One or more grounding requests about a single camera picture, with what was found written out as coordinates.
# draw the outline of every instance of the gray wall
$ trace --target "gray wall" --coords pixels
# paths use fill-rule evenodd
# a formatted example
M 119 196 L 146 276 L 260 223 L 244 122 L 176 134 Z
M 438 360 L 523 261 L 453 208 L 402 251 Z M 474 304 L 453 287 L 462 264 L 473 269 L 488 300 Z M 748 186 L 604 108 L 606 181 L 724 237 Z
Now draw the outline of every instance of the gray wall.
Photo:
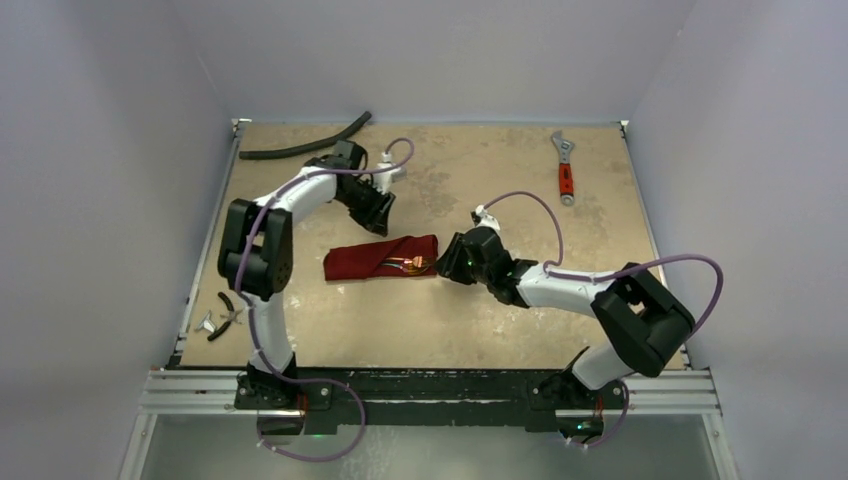
M 259 120 L 629 118 L 694 0 L 175 0 Z
M 115 478 L 173 347 L 229 132 L 174 18 L 0 2 L 2 478 Z
M 663 254 L 726 269 L 691 342 L 747 479 L 845 478 L 848 3 L 699 0 L 630 123 Z M 708 269 L 670 269 L 702 308 Z

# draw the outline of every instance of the red cloth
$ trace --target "red cloth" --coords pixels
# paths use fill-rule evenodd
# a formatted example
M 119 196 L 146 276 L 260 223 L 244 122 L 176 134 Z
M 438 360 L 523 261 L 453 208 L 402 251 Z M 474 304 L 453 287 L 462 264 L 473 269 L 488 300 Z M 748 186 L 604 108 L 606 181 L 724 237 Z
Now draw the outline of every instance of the red cloth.
M 421 277 L 435 275 L 431 266 L 425 272 L 410 275 L 397 267 L 380 265 L 387 257 L 424 257 L 435 263 L 439 241 L 435 235 L 401 237 L 387 242 L 364 243 L 330 250 L 324 257 L 324 279 L 361 280 L 373 277 Z

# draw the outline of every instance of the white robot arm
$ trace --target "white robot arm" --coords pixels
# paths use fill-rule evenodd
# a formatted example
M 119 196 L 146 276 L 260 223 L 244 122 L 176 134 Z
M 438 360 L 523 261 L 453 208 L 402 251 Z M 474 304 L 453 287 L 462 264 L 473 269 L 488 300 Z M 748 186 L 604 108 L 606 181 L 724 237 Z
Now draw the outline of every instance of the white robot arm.
M 471 216 L 476 226 L 454 234 L 436 271 L 458 283 L 482 283 L 507 305 L 552 307 L 597 318 L 608 340 L 581 352 L 564 372 L 586 389 L 598 390 L 633 372 L 659 375 L 692 334 L 692 315 L 647 270 L 633 275 L 546 271 L 536 261 L 510 256 L 498 235 L 500 224 L 482 206 Z M 593 280 L 610 277 L 618 278 Z
M 348 207 L 350 216 L 366 230 L 382 236 L 388 232 L 389 209 L 395 198 L 390 193 L 391 184 L 393 180 L 405 176 L 404 167 L 374 174 L 370 181 L 352 173 L 315 175 L 326 169 L 358 170 L 365 155 L 365 150 L 353 142 L 338 142 L 331 155 L 307 162 L 295 177 L 305 177 L 305 180 L 279 198 L 276 198 L 275 190 L 252 202 L 236 200 L 230 205 L 218 258 L 218 271 L 233 288 L 245 248 L 247 230 L 259 210 L 273 202 L 261 228 L 265 235 L 263 245 L 251 247 L 242 285 L 245 295 L 254 304 L 259 343 L 278 371 L 284 370 L 293 357 L 286 333 L 281 292 L 288 283 L 293 266 L 294 226 L 319 206 L 339 200 Z M 378 169 L 392 165 L 391 156 L 384 154 Z M 256 357 L 250 360 L 250 364 L 258 370 L 272 373 Z

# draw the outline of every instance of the black rubber hose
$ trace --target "black rubber hose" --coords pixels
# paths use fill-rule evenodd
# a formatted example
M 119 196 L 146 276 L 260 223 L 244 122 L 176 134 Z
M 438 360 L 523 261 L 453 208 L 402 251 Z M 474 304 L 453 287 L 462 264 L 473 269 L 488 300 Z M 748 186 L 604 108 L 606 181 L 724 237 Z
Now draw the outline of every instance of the black rubber hose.
M 303 155 L 304 153 L 314 152 L 315 150 L 321 150 L 322 148 L 332 147 L 339 140 L 346 140 L 353 136 L 354 133 L 358 132 L 360 129 L 362 129 L 362 127 L 365 126 L 368 120 L 371 120 L 371 112 L 366 111 L 359 118 L 357 118 L 356 121 L 348 125 L 347 128 L 333 135 L 332 137 L 327 137 L 321 140 L 316 140 L 314 142 L 305 143 L 296 147 L 284 148 L 282 150 L 255 150 L 249 152 L 240 152 L 239 158 L 242 160 L 279 160 L 281 158 L 296 157 L 298 155 Z

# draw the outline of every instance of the pliers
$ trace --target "pliers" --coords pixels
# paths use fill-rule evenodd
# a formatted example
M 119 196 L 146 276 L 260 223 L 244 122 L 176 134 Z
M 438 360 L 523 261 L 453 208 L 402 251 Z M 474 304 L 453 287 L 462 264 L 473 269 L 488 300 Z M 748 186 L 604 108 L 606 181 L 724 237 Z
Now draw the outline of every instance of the pliers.
M 224 306 L 227 307 L 227 313 L 221 315 L 221 318 L 224 319 L 224 323 L 221 324 L 220 327 L 216 328 L 214 332 L 209 334 L 208 337 L 206 337 L 206 340 L 210 342 L 223 335 L 224 332 L 226 332 L 227 329 L 230 328 L 231 323 L 241 323 L 238 319 L 238 316 L 243 311 L 243 309 L 236 310 L 235 306 L 233 306 L 232 300 L 230 300 L 230 297 L 228 297 L 227 294 L 224 292 L 218 292 L 218 298 L 220 298 L 221 301 L 224 302 Z

